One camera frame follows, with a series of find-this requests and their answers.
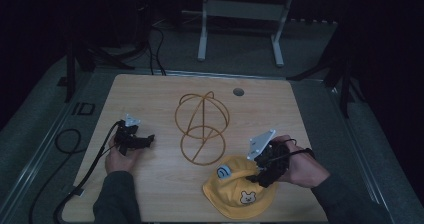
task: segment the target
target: wooden table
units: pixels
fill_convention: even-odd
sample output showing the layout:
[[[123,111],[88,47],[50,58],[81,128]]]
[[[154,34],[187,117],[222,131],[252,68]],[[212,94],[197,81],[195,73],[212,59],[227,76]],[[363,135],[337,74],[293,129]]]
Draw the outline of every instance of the wooden table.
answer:
[[[244,90],[243,96],[233,93]],[[249,139],[270,129],[276,135],[290,134],[298,145],[310,147],[307,133],[290,83],[277,80],[206,78],[178,76],[119,75],[106,100],[90,141],[75,185],[83,178],[102,145],[107,132],[126,113],[141,119],[138,136],[155,134],[151,149],[145,149],[134,170],[137,199],[144,222],[232,222],[216,210],[202,192],[202,184],[215,172],[219,162],[200,166],[184,158],[180,149],[183,133],[175,123],[175,111],[185,94],[214,92],[215,99],[229,111],[224,155],[247,155]],[[181,108],[178,118],[184,123],[193,110]],[[219,112],[205,108],[206,122],[222,124]],[[219,147],[209,147],[216,157]],[[84,186],[81,197],[65,206],[62,217],[68,222],[94,220],[92,205],[106,176],[104,159],[99,161]],[[280,183],[272,205],[249,222],[326,221],[324,211],[309,189]]]

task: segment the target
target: black wire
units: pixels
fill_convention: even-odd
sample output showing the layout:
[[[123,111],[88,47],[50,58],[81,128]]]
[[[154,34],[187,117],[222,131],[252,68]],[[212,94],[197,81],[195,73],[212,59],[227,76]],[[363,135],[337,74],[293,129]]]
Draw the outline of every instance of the black wire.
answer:
[[[108,153],[109,151],[110,151],[110,149],[112,149],[112,148],[114,148],[114,147],[117,147],[118,145],[113,145],[113,146],[111,146],[111,147],[109,147],[106,151],[104,151],[103,153],[102,153],[102,155],[101,156],[104,156],[106,153]]]
[[[294,145],[297,146],[297,140],[296,139],[293,139],[293,138],[283,141],[282,144],[284,144],[284,143],[286,143],[288,141],[294,142]]]
[[[149,50],[149,53],[150,53],[150,55],[149,55],[149,57],[150,57],[150,72],[151,72],[152,75],[154,75],[153,60],[155,60],[156,64],[158,65],[158,67],[160,69],[162,76],[166,76],[166,71],[163,68],[163,66],[162,66],[162,64],[159,60],[159,51],[160,51],[160,48],[161,48],[163,40],[164,40],[164,35],[163,35],[163,32],[161,30],[159,30],[158,28],[152,26],[152,29],[155,30],[155,31],[158,31],[161,34],[161,40],[159,42],[158,48],[156,49],[156,54],[153,54],[153,50],[152,50],[152,46],[151,46],[150,42],[147,43],[147,47],[148,47],[148,50]]]
[[[163,68],[162,64],[161,64],[161,63],[160,63],[160,61],[159,61],[159,50],[160,50],[160,48],[161,48],[161,46],[162,46],[163,39],[164,39],[164,35],[163,35],[163,32],[162,32],[159,28],[156,28],[156,27],[152,26],[152,29],[153,29],[153,30],[155,30],[155,31],[157,31],[157,32],[159,32],[159,33],[160,33],[160,35],[161,35],[161,39],[160,39],[160,42],[159,42],[159,46],[158,46],[158,48],[156,49],[156,62],[157,62],[158,66],[159,66],[159,68],[160,68],[160,70],[161,70],[162,75],[163,75],[163,76],[166,76],[165,69]]]
[[[84,178],[81,180],[81,182],[78,184],[77,187],[75,187],[63,200],[62,202],[57,205],[56,209],[53,213],[53,222],[56,224],[60,224],[59,221],[59,212],[60,210],[65,206],[65,204],[77,193],[77,191],[81,190],[81,187],[87,182],[88,178],[90,177],[91,173],[94,171],[94,168],[96,167],[97,163],[100,160],[100,157],[104,155],[104,149],[106,146],[107,141],[109,140],[109,137],[113,131],[113,129],[119,124],[119,121],[113,124],[113,126],[110,128],[102,146],[99,149],[99,152],[97,153],[96,158],[94,159],[93,163],[90,166],[90,169],[88,170],[87,174],[85,174]]]
[[[77,135],[78,135],[78,140],[77,140],[77,142],[76,142],[76,144],[75,144],[75,146],[74,146],[74,148],[72,149],[72,151],[65,151],[65,150],[63,150],[62,148],[60,148],[60,146],[59,146],[59,138],[60,138],[60,136],[63,134],[63,133],[65,133],[65,132],[70,132],[70,131],[72,131],[72,132],[75,132]],[[32,224],[33,223],[33,214],[34,214],[34,208],[35,208],[35,204],[37,203],[37,201],[38,201],[38,198],[41,196],[41,194],[43,193],[43,191],[44,191],[44,189],[46,188],[46,186],[50,183],[50,181],[53,179],[53,177],[57,174],[57,172],[65,165],[65,163],[69,160],[69,158],[71,158],[71,156],[73,155],[73,154],[76,154],[76,153],[81,153],[81,152],[83,152],[83,151],[85,151],[86,149],[83,149],[83,150],[78,150],[77,151],[77,148],[79,147],[79,145],[81,144],[81,133],[77,130],[77,129],[73,129],[73,128],[71,128],[71,129],[66,129],[66,130],[63,130],[63,131],[61,131],[61,132],[59,132],[59,134],[57,134],[57,136],[56,136],[56,139],[55,139],[55,145],[56,145],[56,148],[60,151],[60,152],[62,152],[62,153],[65,153],[65,154],[68,154],[68,156],[66,157],[66,159],[59,165],[59,167],[53,172],[53,174],[47,179],[47,181],[44,183],[44,185],[41,187],[41,189],[40,189],[40,191],[38,191],[38,193],[37,193],[37,195],[35,196],[35,198],[34,198],[34,201],[32,202],[32,204],[31,204],[31,207],[30,207],[30,210],[29,210],[29,214],[28,214],[28,222],[30,223],[30,224]]]
[[[280,160],[280,159],[284,159],[284,158],[287,158],[287,157],[290,157],[290,156],[293,156],[293,155],[296,155],[296,154],[299,154],[299,153],[309,153],[309,150],[307,150],[307,149],[302,149],[302,150],[298,150],[298,151],[290,152],[290,153],[288,153],[288,154],[286,154],[286,155],[282,155],[282,156],[280,156],[280,157],[276,157],[276,158],[270,159],[270,160],[268,161],[268,163],[269,163],[269,162],[273,162],[273,161],[277,161],[277,160]]]

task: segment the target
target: person's right hand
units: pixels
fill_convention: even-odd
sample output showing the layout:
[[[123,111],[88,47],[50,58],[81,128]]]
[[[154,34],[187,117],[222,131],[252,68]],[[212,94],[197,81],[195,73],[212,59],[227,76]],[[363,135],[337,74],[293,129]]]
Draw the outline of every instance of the person's right hand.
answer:
[[[289,135],[278,136],[273,141],[286,142],[290,152],[302,150],[303,148],[296,146],[290,139]],[[301,187],[313,188],[321,184],[330,176],[330,173],[321,166],[308,153],[299,153],[290,156],[290,166],[278,181],[289,182]]]

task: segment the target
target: yellow hat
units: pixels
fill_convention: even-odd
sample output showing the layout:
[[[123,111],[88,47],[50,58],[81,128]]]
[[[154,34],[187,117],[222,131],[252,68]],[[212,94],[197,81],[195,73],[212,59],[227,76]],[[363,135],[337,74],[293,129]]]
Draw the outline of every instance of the yellow hat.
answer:
[[[254,161],[245,156],[226,156],[216,173],[203,185],[203,192],[209,201],[224,216],[231,219],[247,219],[261,214],[271,205],[278,183],[268,188],[246,180],[257,175]]]

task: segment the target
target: person's left hand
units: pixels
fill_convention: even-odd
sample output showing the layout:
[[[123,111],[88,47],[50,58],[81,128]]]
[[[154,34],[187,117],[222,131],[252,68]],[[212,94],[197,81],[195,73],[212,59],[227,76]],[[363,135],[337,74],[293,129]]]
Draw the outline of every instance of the person's left hand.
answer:
[[[118,148],[115,146],[115,136],[109,140],[110,152],[106,156],[106,172],[107,174],[114,171],[126,171],[130,172],[137,162],[142,149],[135,149],[134,151],[127,152],[127,155],[122,155]]]

